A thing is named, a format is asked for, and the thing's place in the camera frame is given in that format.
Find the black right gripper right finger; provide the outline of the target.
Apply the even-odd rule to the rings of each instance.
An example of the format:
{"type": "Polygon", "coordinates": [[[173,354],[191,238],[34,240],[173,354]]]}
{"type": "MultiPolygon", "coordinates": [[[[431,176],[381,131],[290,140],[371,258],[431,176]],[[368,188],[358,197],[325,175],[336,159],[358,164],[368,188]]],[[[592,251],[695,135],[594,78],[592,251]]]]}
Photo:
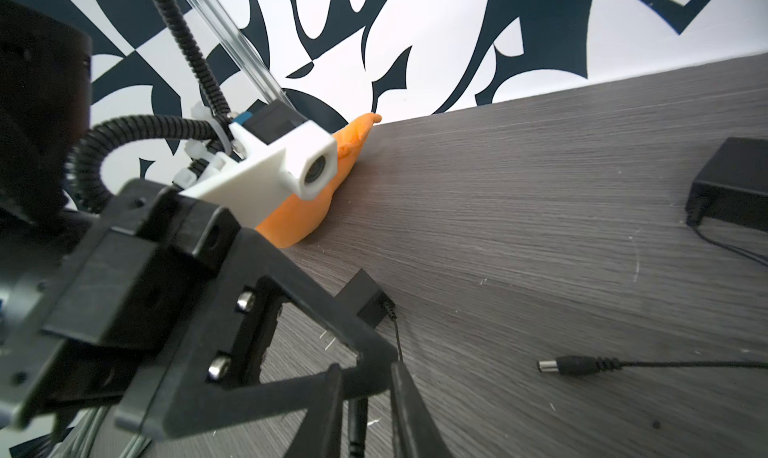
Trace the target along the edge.
{"type": "Polygon", "coordinates": [[[391,367],[393,453],[397,458],[452,457],[402,361],[391,367]]]}

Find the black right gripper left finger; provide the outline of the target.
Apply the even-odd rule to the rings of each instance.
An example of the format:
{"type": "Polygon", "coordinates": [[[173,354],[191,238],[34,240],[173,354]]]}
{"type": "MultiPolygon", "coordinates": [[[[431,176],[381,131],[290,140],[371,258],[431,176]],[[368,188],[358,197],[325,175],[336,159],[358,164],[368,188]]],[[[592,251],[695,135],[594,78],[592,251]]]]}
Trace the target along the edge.
{"type": "Polygon", "coordinates": [[[342,369],[333,364],[283,457],[338,457],[343,403],[342,369]]]}

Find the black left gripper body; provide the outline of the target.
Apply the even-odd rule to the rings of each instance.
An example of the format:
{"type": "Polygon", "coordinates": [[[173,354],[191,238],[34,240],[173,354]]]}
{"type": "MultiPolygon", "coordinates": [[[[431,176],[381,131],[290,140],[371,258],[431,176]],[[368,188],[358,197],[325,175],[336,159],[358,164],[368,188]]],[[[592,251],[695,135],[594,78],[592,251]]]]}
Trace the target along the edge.
{"type": "Polygon", "coordinates": [[[1,216],[1,423],[111,405],[176,439],[304,409],[323,374],[264,383],[290,302],[358,355],[345,399],[385,391],[394,347],[224,207],[136,179],[100,216],[1,216]]]}

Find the black power adapter with cable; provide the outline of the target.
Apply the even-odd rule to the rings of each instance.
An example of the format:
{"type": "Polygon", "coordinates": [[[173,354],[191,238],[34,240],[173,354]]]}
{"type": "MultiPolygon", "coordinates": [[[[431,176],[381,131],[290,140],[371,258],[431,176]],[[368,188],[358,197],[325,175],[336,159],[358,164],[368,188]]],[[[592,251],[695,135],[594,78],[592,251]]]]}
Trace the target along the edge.
{"type": "MultiPolygon", "coordinates": [[[[394,302],[383,288],[364,270],[358,272],[336,295],[336,300],[358,318],[376,328],[385,318],[396,322],[394,302]]],[[[367,397],[348,401],[348,456],[363,458],[366,450],[369,400],[367,397]]]]}

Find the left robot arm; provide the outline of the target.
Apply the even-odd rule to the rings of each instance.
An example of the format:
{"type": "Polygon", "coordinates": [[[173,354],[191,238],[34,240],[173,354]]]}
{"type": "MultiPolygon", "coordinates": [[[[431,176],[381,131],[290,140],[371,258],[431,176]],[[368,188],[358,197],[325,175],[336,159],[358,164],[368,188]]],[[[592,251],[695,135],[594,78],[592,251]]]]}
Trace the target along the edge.
{"type": "Polygon", "coordinates": [[[180,438],[375,395],[394,347],[257,232],[312,198],[337,144],[284,104],[232,121],[120,117],[88,126],[91,42],[1,3],[1,423],[70,422],[116,405],[121,427],[180,438]],[[102,156],[138,138],[209,138],[242,153],[178,190],[98,186],[102,156]]]}

